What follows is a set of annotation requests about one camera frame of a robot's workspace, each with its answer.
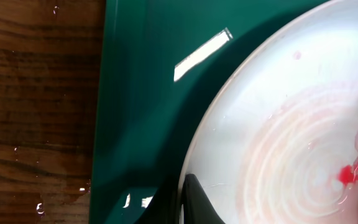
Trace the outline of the blue plastic tray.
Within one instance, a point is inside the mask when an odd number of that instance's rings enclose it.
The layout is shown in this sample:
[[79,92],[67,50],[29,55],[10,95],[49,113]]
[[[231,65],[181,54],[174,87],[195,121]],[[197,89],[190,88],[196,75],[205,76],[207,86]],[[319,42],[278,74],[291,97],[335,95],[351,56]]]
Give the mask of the blue plastic tray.
[[176,182],[209,104],[265,39],[320,0],[108,1],[91,223],[135,223]]

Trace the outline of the light blue plate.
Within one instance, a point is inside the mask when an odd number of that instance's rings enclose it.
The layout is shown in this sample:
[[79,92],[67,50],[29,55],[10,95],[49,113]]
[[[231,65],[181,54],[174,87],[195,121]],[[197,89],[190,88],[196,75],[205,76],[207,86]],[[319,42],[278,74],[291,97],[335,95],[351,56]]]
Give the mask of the light blue plate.
[[224,223],[358,223],[358,1],[283,26],[221,88],[185,157]]

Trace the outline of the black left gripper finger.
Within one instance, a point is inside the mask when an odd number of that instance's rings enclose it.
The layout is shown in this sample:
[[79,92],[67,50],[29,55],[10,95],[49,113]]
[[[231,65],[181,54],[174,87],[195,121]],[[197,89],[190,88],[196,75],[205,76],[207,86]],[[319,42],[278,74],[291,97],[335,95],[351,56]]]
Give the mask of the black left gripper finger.
[[187,174],[182,188],[184,224],[224,224],[194,174]]

